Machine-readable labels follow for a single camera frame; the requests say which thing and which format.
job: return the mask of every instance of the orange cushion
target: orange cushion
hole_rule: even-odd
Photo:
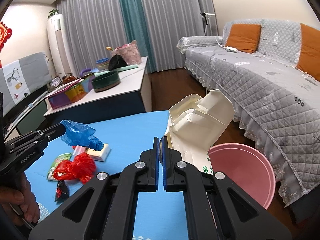
[[[320,31],[301,23],[301,53],[297,68],[320,81]]]
[[[260,31],[259,24],[233,24],[226,46],[246,53],[254,53],[258,47]]]

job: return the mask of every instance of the snack package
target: snack package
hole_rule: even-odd
[[[54,201],[63,201],[69,197],[69,189],[63,180],[58,180]]]
[[[62,162],[64,160],[70,160],[71,155],[72,155],[72,153],[64,153],[64,154],[61,154],[58,157],[56,157],[56,159],[53,161],[53,163],[51,164],[50,169],[48,171],[47,180],[57,181],[57,179],[55,179],[53,177],[54,170],[56,169],[56,167],[59,165],[60,162]]]

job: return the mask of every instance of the human hand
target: human hand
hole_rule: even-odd
[[[40,218],[38,203],[36,202],[35,195],[31,192],[30,182],[24,173],[21,175],[21,185],[21,191],[8,187],[0,187],[0,203],[9,218],[17,226],[21,226],[23,221],[12,210],[10,203],[20,205],[20,208],[24,212],[24,217],[28,222],[36,223]]]

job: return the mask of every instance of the gray curtain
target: gray curtain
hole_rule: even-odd
[[[157,71],[184,66],[184,56],[176,48],[179,39],[203,35],[200,12],[214,13],[212,0],[200,1],[142,0]],[[208,35],[216,35],[215,30],[216,23]]]
[[[127,43],[119,0],[58,0],[77,76],[95,68],[98,59],[110,57],[106,47]]]

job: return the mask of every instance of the purple handle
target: purple handle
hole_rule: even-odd
[[[84,76],[84,73],[89,72],[90,70],[91,70],[91,68],[86,68],[86,69],[84,69],[84,70],[81,70],[81,72],[80,72],[80,77],[83,77],[83,76]]]

